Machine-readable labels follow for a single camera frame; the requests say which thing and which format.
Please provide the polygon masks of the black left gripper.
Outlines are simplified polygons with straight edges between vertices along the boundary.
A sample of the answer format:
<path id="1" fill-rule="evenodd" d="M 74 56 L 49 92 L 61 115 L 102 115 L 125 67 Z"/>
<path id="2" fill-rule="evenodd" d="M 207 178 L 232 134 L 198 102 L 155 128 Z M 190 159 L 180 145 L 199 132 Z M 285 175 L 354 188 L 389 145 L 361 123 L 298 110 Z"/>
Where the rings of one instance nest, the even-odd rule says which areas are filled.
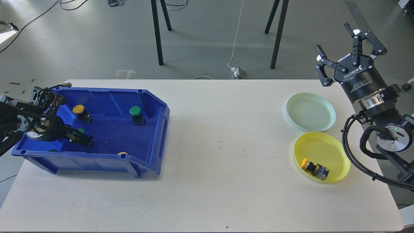
<path id="1" fill-rule="evenodd" d="M 52 121 L 41 119 L 35 123 L 33 129 L 26 133 L 26 136 L 31 140 L 47 142 L 64 138 L 83 147 L 90 148 L 93 146 L 93 136 L 86 135 L 78 129 L 64 124 L 60 117 L 56 117 Z"/>

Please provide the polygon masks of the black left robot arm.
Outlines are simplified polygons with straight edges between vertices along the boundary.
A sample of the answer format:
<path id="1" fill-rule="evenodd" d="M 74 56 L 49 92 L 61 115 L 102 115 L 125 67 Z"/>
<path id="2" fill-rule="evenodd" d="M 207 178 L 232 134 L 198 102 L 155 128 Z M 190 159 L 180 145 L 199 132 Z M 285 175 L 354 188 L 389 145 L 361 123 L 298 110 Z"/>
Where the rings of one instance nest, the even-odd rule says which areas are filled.
<path id="1" fill-rule="evenodd" d="M 53 142 L 65 139 L 73 144 L 91 147 L 93 137 L 65 124 L 57 115 L 67 99 L 53 90 L 71 87 L 62 83 L 51 87 L 33 88 L 30 101 L 1 96 L 1 155 L 15 146 L 24 135 L 31 140 Z"/>

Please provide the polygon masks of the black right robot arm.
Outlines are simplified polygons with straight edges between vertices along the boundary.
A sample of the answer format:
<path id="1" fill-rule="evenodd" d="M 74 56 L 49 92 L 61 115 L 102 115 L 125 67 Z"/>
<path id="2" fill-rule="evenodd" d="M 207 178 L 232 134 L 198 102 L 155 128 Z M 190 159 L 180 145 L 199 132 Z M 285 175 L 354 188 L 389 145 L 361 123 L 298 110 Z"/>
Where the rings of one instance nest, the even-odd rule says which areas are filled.
<path id="1" fill-rule="evenodd" d="M 413 143 L 413 116 L 401 115 L 395 107 L 401 89 L 393 84 L 387 86 L 377 69 L 374 59 L 387 52 L 387 49 L 371 31 L 351 29 L 344 24 L 353 38 L 352 52 L 337 62 L 327 59 L 320 45 L 317 65 L 314 69 L 322 86 L 339 83 L 351 103 L 359 103 L 361 111 L 351 115 L 343 127 L 342 143 L 346 156 L 363 173 L 394 187 L 413 191 L 413 162 L 407 162 L 397 155 L 408 149 Z M 384 177 L 362 165 L 353 155 L 348 133 L 352 124 L 366 124 L 359 147 L 370 158 L 390 161 L 400 173 L 398 180 Z"/>

